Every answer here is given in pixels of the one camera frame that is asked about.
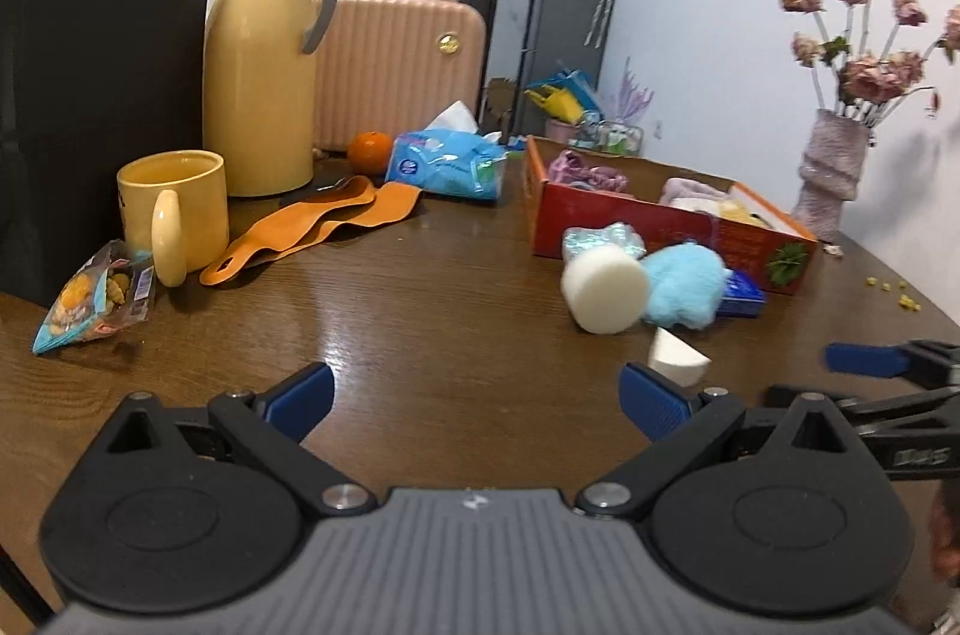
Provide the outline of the person's right hand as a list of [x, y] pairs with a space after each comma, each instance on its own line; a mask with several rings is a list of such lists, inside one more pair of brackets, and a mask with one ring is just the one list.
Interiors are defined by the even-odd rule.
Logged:
[[960, 492], [957, 479], [940, 482], [929, 514], [931, 570], [939, 582], [957, 588], [960, 576]]

